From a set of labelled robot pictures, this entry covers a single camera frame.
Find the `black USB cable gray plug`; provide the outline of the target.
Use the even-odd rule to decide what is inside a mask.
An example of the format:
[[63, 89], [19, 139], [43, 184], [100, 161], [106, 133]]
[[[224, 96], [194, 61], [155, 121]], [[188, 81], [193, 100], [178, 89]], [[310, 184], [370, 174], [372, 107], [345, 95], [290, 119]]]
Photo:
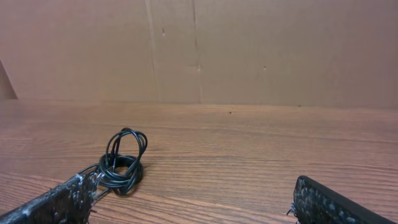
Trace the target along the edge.
[[[123, 137], [131, 135], [137, 141], [138, 156], [122, 155], [119, 153]], [[132, 191], [144, 176], [144, 166], [141, 157], [148, 145], [147, 137], [140, 131], [131, 128], [122, 128], [108, 141], [105, 153], [96, 164], [92, 164], [80, 174], [88, 172], [95, 174], [98, 184], [105, 188], [96, 198], [101, 198], [113, 191], [118, 196], [126, 196]]]

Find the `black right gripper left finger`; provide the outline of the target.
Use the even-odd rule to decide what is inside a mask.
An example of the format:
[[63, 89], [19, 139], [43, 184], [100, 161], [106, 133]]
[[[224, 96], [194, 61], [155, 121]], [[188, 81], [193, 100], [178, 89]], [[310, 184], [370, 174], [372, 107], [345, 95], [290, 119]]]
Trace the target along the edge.
[[86, 224], [96, 199], [95, 174], [77, 174], [1, 215], [1, 224]]

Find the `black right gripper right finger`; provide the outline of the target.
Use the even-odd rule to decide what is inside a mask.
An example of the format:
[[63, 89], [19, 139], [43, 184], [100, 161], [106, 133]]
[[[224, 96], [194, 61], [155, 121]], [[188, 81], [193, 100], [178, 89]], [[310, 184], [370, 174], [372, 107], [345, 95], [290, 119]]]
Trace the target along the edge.
[[394, 224], [321, 183], [298, 177], [291, 213], [300, 224]]

